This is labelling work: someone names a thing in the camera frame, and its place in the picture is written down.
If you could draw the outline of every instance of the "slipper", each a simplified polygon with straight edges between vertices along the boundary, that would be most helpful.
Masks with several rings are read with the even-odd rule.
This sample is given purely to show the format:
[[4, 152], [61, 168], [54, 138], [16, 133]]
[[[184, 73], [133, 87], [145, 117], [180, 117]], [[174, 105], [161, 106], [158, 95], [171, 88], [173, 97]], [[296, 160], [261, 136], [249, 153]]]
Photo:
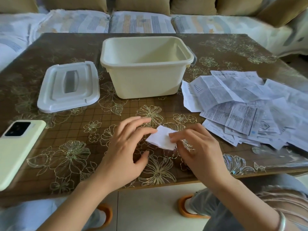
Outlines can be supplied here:
[[110, 207], [108, 204], [99, 204], [97, 206], [97, 209], [103, 211], [106, 214], [105, 223], [103, 223], [101, 227], [87, 229], [86, 231], [101, 230], [102, 228], [105, 228], [110, 224], [112, 220], [112, 207]]
[[186, 195], [182, 198], [180, 198], [178, 200], [178, 207], [179, 207], [179, 212], [182, 216], [187, 217], [187, 218], [202, 218], [202, 219], [209, 219], [209, 216], [202, 216], [202, 215], [198, 215], [198, 214], [190, 214], [186, 211], [185, 209], [185, 201], [187, 199], [190, 199], [191, 197], [193, 197], [193, 194], [191, 195]]

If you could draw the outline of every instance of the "grid pattern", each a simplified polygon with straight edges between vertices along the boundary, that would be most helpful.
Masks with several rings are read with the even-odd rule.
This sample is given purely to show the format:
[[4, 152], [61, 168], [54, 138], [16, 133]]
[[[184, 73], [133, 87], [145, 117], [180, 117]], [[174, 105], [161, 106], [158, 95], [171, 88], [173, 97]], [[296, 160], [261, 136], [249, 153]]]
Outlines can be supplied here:
[[[27, 159], [31, 163], [35, 163], [38, 167], [31, 167], [29, 162], [25, 160], [19, 172], [14, 178], [13, 182], [3, 192], [0, 192], [0, 201], [3, 202], [11, 200], [28, 200], [43, 197], [50, 197], [53, 194], [70, 193], [79, 183], [82, 177], [87, 177], [92, 173], [92, 169], [101, 162], [105, 152], [107, 151], [108, 141], [113, 134], [113, 125], [118, 125], [120, 121], [136, 116], [140, 110], [147, 106], [149, 108], [159, 107], [161, 111], [158, 113], [163, 119], [161, 123], [171, 123], [174, 125], [181, 124], [183, 126], [192, 123], [202, 123], [204, 118], [199, 116], [199, 113], [191, 113], [183, 106], [183, 96], [181, 89], [177, 94], [164, 97], [150, 97], [141, 99], [121, 100], [116, 95], [112, 95], [112, 101], [106, 103], [106, 99], [102, 99], [106, 95], [113, 94], [113, 91], [108, 89], [101, 89], [101, 99], [95, 104], [84, 108], [76, 109], [74, 111], [65, 111], [57, 113], [53, 116], [45, 115], [37, 112], [35, 107], [37, 95], [40, 88], [40, 83], [43, 80], [44, 71], [54, 64], [64, 64], [76, 61], [93, 61], [97, 64], [100, 86], [106, 88], [106, 83], [110, 83], [111, 79], [109, 73], [102, 68], [98, 61], [100, 57], [99, 48], [102, 41], [110, 37], [128, 36], [126, 34], [45, 34], [32, 44], [17, 60], [14, 61], [6, 70], [4, 70], [0, 77], [3, 79], [3, 84], [0, 85], [0, 90], [4, 97], [11, 97], [10, 101], [7, 99], [0, 99], [2, 106], [7, 109], [6, 113], [0, 117], [0, 128], [4, 131], [7, 128], [7, 123], [11, 120], [21, 118], [41, 118], [46, 120], [48, 129], [44, 131], [36, 145], [29, 153]], [[221, 52], [215, 50], [214, 47], [206, 46], [204, 42], [215, 40], [213, 36], [207, 34], [177, 34], [176, 36], [182, 38], [186, 45], [188, 45], [198, 58], [211, 57], [214, 58], [215, 66], [208, 67], [202, 65], [200, 61], [195, 66], [186, 70], [183, 79], [185, 81], [192, 81], [195, 77], [203, 74], [208, 74], [209, 70], [228, 70], [230, 63], [238, 65], [245, 71], [257, 70], [261, 77], [267, 76], [270, 71], [271, 79], [283, 80], [285, 83], [296, 87], [302, 81], [300, 79], [295, 81], [290, 76], [280, 75], [276, 73], [280, 67], [285, 66], [283, 62], [278, 60], [274, 64], [253, 64], [247, 61], [246, 58], [233, 52]], [[215, 37], [222, 38], [228, 41], [232, 35], [217, 35]], [[268, 56], [269, 52], [252, 41], [246, 35], [239, 35], [237, 43], [249, 44], [256, 47], [264, 56]], [[12, 94], [11, 87], [17, 86], [21, 91], [30, 91], [32, 104], [29, 112], [17, 112], [16, 105], [18, 105], [20, 97], [23, 96]], [[122, 106], [122, 110], [118, 113], [112, 112], [111, 108], [114, 104]], [[276, 154], [254, 154], [251, 151], [251, 146], [247, 144], [239, 144], [238, 147], [231, 146], [222, 139], [216, 137], [219, 141], [221, 150], [224, 154], [239, 156], [245, 160], [246, 166], [255, 167], [255, 163], [259, 166], [266, 167], [266, 172], [259, 171], [256, 167], [256, 173], [253, 175], [238, 175], [238, 176], [255, 176], [265, 173], [277, 173], [282, 171], [303, 171], [307, 170], [306, 165], [290, 166], [282, 168], [282, 165], [289, 163], [292, 154], [283, 149]], [[77, 160], [74, 162], [74, 172], [63, 181], [64, 176], [67, 176], [68, 164], [66, 155], [69, 154], [69, 149], [81, 149], [81, 154], [87, 156], [86, 160]], [[168, 158], [172, 162], [172, 167], [168, 169], [174, 178], [164, 178], [165, 184], [170, 183], [187, 183], [194, 182], [197, 179], [194, 174], [187, 168], [185, 163], [179, 157], [174, 157], [173, 151], [166, 151], [155, 148], [141, 141], [134, 153], [134, 160], [140, 158], [140, 153], [150, 149], [150, 153], [154, 155], [154, 159], [160, 162], [163, 158]], [[296, 155], [295, 163], [307, 163], [307, 159]], [[45, 168], [44, 162], [48, 158], [48, 168]], [[143, 172], [134, 183], [127, 185], [127, 188], [138, 188], [141, 186], [159, 186], [155, 182], [145, 183], [145, 180], [154, 180], [154, 173], [148, 174]]]

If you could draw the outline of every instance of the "right hand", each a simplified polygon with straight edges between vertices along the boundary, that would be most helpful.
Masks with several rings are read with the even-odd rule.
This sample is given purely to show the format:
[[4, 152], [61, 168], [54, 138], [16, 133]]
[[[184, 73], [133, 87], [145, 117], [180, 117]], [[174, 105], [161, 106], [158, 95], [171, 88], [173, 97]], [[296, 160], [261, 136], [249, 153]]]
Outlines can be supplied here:
[[[219, 146], [218, 141], [200, 123], [169, 134], [170, 141], [195, 176], [211, 190], [219, 189], [233, 181]], [[189, 152], [181, 142], [186, 140], [195, 149]]]

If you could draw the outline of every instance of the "sofa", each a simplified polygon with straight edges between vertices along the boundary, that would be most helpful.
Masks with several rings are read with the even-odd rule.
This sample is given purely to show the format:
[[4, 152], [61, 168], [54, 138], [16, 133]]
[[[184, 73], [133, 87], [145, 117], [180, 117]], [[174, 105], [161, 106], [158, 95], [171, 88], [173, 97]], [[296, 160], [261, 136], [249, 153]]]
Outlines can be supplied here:
[[[274, 27], [256, 17], [169, 14], [165, 10], [151, 13], [146, 9], [130, 11], [134, 9], [131, 7], [112, 8], [110, 14], [105, 13], [106, 7], [100, 11], [48, 11], [41, 0], [36, 1], [38, 13], [0, 14], [0, 71], [47, 32], [247, 34], [275, 56], [308, 55], [308, 9], [287, 24]], [[256, 15], [275, 1], [262, 0]]]

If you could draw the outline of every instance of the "forearm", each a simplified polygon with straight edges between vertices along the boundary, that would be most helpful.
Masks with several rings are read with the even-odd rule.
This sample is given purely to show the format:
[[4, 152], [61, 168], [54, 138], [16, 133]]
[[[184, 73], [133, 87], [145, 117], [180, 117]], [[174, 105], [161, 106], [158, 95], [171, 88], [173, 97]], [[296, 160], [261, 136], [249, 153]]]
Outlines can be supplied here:
[[80, 182], [37, 231], [81, 230], [98, 204], [107, 196], [107, 192], [102, 192], [102, 186], [99, 186], [91, 180]]
[[[213, 191], [247, 231], [277, 231], [279, 213], [252, 193], [241, 181], [232, 178], [227, 186]], [[298, 230], [287, 220], [286, 231]]]

